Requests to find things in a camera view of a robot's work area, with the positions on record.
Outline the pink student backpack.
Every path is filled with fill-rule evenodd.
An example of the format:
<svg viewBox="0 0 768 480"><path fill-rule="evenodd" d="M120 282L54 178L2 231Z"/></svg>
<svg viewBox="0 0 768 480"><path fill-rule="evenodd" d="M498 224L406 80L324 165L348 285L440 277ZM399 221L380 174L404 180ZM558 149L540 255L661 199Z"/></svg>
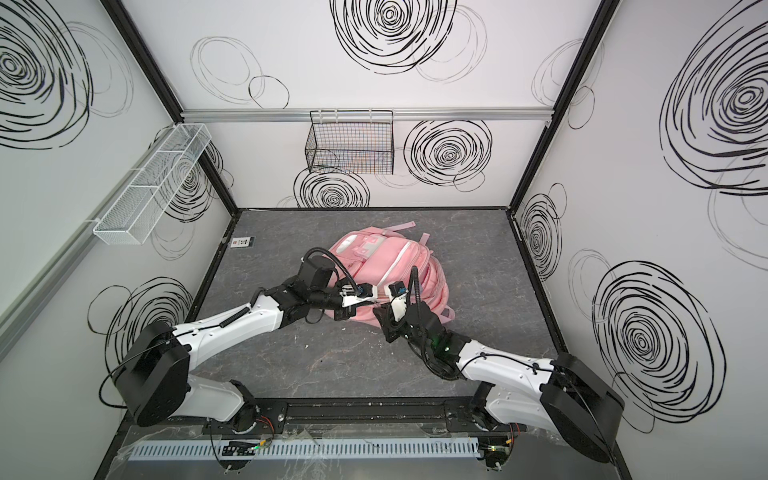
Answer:
<svg viewBox="0 0 768 480"><path fill-rule="evenodd" d="M421 299L445 324L455 319L449 307L449 287L444 270L427 246L430 235L412 240L402 234L413 228L413 221L389 227L368 227L352 231L339 239L330 252L350 272L358 284L377 288L377 299L388 300L388 286L398 281L407 283L412 267L419 271Z"/></svg>

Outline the clear lead refill box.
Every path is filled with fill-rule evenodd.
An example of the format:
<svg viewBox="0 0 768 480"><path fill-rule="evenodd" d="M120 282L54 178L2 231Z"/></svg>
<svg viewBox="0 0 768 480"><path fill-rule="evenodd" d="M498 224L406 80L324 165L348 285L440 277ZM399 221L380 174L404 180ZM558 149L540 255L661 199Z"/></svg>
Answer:
<svg viewBox="0 0 768 480"><path fill-rule="evenodd" d="M253 245L253 237L237 237L233 238L230 242L230 247L235 248L249 248Z"/></svg>

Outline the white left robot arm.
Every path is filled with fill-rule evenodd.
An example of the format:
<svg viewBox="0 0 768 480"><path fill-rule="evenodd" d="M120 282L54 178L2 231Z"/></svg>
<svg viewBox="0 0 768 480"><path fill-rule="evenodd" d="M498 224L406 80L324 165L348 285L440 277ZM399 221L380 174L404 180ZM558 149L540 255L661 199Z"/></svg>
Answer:
<svg viewBox="0 0 768 480"><path fill-rule="evenodd" d="M143 328L108 378L135 423L152 426L172 417L230 422L257 407L238 382L194 376L215 355L250 338L285 328L313 310L340 312L359 288L340 260L310 249L296 275L271 289L259 289L240 307L203 320Z"/></svg>

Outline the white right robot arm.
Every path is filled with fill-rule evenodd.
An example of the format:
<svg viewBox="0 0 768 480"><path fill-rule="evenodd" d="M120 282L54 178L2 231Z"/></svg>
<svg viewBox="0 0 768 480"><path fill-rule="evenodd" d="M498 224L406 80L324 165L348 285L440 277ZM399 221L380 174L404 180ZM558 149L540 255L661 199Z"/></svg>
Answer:
<svg viewBox="0 0 768 480"><path fill-rule="evenodd" d="M615 461L625 402L576 356L533 358L488 347L446 328L424 303L392 301L373 312L386 340L406 340L432 374L477 382L485 428L524 424L558 434L591 460Z"/></svg>

